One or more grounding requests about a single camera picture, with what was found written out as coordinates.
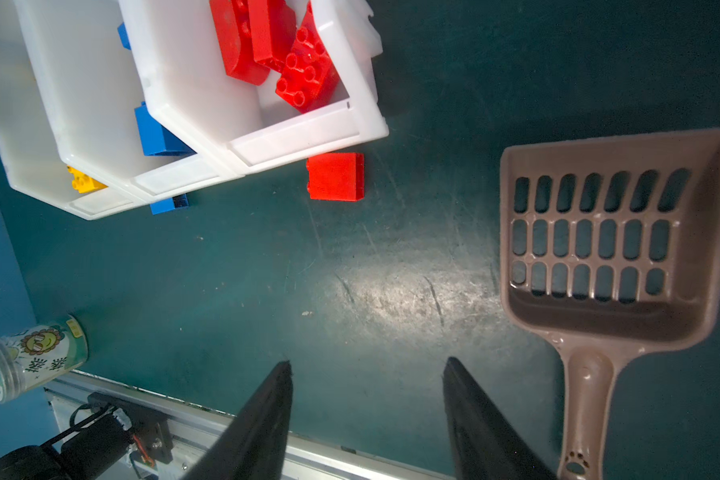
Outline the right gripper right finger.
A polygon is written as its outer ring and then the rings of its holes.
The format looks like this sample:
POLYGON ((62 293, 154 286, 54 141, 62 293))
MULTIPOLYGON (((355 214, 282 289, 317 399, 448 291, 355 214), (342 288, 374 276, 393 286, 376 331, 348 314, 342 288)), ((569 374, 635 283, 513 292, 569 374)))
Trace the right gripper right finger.
POLYGON ((556 477, 455 357, 443 371, 443 394, 456 478, 556 477))

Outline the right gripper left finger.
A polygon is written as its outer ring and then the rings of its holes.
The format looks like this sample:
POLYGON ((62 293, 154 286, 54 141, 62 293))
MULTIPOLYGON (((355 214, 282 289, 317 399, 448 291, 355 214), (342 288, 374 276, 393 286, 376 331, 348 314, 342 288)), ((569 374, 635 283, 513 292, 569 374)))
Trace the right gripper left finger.
POLYGON ((275 365, 186 479, 279 479, 293 400, 292 368, 275 365))

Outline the yellow lego square brick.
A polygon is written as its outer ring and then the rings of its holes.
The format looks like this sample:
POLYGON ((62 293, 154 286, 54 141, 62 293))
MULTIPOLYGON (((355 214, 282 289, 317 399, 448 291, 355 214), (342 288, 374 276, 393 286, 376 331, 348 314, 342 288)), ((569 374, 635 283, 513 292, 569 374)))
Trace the yellow lego square brick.
POLYGON ((107 188, 107 185, 71 166, 67 166, 67 171, 73 176, 72 188, 79 194, 88 194, 107 188))

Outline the red lego bottom brick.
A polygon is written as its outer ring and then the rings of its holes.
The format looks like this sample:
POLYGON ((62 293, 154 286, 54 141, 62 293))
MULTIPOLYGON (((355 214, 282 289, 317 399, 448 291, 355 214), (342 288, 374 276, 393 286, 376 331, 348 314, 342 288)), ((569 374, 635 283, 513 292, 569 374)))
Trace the red lego bottom brick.
POLYGON ((307 113, 327 105, 338 83, 339 75, 315 24, 312 2, 308 2, 276 94, 300 113, 307 113))

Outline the red lego long brick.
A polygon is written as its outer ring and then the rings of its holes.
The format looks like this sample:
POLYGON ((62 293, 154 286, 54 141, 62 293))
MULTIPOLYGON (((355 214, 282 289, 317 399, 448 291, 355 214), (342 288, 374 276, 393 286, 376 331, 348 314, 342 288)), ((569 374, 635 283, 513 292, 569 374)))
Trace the red lego long brick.
POLYGON ((284 0, 251 0, 249 16, 254 60, 281 73, 296 34, 296 15, 284 0))

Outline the blue lego floor brick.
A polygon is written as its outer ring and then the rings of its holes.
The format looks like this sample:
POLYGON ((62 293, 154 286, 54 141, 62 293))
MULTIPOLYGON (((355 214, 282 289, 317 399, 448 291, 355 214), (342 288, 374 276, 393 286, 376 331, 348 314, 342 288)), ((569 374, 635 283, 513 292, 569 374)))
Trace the blue lego floor brick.
POLYGON ((127 34, 127 31, 126 31, 126 26, 125 26, 124 23, 121 23, 121 24, 117 27, 117 32, 118 32, 119 40, 120 40, 120 43, 121 43, 122 47, 125 48, 125 49, 127 49, 127 50, 130 50, 130 49, 131 49, 131 45, 130 45, 130 41, 129 41, 129 38, 128 38, 128 34, 127 34))

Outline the red lego tall brick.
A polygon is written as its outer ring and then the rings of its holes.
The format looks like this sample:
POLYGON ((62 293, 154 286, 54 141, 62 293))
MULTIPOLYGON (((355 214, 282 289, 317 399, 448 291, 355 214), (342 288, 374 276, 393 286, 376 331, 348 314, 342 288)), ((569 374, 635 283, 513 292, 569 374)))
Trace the red lego tall brick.
POLYGON ((262 85, 269 69, 253 58, 250 12, 246 0, 210 0, 225 73, 251 85, 262 85))

